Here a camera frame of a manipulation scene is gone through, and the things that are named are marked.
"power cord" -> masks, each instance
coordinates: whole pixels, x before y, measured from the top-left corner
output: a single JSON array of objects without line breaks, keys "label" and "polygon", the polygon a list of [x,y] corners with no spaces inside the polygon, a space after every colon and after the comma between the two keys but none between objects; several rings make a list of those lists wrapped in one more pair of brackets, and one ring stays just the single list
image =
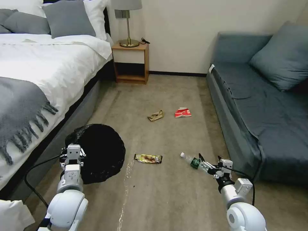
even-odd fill
[{"label": "power cord", "polygon": [[254,201],[255,201],[255,196],[256,196],[256,189],[255,189],[254,182],[253,182],[252,178],[251,178],[250,176],[248,176],[246,173],[243,173],[243,172],[241,172],[241,171],[238,171],[238,170],[235,170],[235,169],[231,169],[231,168],[228,168],[228,167],[226,167],[226,166],[224,166],[224,168],[229,169],[229,170],[231,170],[231,171],[233,171],[233,172],[237,172],[237,173],[239,173],[239,174],[242,174],[242,175],[244,175],[248,180],[250,180],[250,182],[252,183],[252,205],[254,206]]},{"label": "power cord", "polygon": [[141,44],[146,44],[146,43],[147,43],[147,44],[150,44],[150,42],[148,42],[148,41],[145,40],[144,38],[141,38],[141,41],[142,41],[142,42],[140,42]]},{"label": "power cord", "polygon": [[27,171],[26,171],[26,173],[25,173],[25,178],[24,178],[24,181],[25,181],[25,184],[39,197],[39,199],[43,202],[43,204],[46,206],[46,208],[48,208],[48,203],[44,200],[44,198],[38,193],[38,191],[36,191],[35,190],[35,188],[34,187],[32,187],[32,185],[28,182],[28,180],[27,180],[27,175],[29,174],[29,172],[32,170],[32,169],[34,169],[34,168],[36,168],[36,167],[38,167],[38,166],[40,166],[40,165],[42,165],[42,164],[44,164],[44,163],[47,163],[47,162],[49,162],[49,161],[51,161],[51,160],[54,160],[54,159],[57,159],[57,158],[59,158],[61,155],[58,155],[58,156],[55,156],[55,157],[53,157],[53,158],[51,158],[51,159],[48,159],[48,160],[45,160],[45,161],[43,161],[43,162],[41,162],[41,163],[39,163],[39,164],[36,164],[36,165],[34,165],[34,166],[32,166],[30,169],[28,169]]}]

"gray sofa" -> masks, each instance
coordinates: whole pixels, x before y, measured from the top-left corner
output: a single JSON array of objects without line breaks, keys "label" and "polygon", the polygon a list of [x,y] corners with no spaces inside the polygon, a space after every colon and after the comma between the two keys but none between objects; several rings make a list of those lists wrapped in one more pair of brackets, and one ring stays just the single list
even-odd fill
[{"label": "gray sofa", "polygon": [[207,80],[234,169],[307,185],[308,81],[281,92],[250,66],[269,35],[219,33]]}]

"gray pillow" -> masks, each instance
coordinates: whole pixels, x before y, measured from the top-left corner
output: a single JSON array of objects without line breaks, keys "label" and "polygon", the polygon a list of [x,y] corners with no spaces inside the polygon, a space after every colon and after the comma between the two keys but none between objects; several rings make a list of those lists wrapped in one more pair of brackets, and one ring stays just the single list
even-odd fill
[{"label": "gray pillow", "polygon": [[50,34],[46,18],[22,12],[13,13],[3,26],[17,34]]},{"label": "gray pillow", "polygon": [[290,90],[308,77],[308,27],[286,22],[250,64],[278,89]]},{"label": "gray pillow", "polygon": [[14,12],[17,12],[17,10],[0,9],[0,25],[3,25],[4,21]]},{"label": "gray pillow", "polygon": [[68,35],[96,36],[83,1],[62,0],[42,8],[47,17],[52,38]]},{"label": "gray pillow", "polygon": [[4,28],[3,26],[0,25],[0,34],[11,34],[8,29]]}]

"water bottle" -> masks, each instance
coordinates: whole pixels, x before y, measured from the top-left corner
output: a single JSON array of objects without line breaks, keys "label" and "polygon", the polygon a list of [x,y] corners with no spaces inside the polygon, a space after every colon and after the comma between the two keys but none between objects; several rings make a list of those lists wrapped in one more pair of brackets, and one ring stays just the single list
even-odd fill
[{"label": "water bottle", "polygon": [[181,157],[184,158],[186,160],[186,162],[189,163],[190,166],[193,167],[194,169],[199,168],[200,159],[185,155],[184,152],[181,153]]}]

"lamp shade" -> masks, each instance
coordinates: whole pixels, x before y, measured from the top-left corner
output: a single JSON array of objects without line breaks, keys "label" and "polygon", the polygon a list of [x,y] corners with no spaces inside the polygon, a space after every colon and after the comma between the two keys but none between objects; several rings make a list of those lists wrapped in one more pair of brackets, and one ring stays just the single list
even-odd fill
[{"label": "lamp shade", "polygon": [[141,0],[111,0],[114,10],[138,10],[142,8]]}]

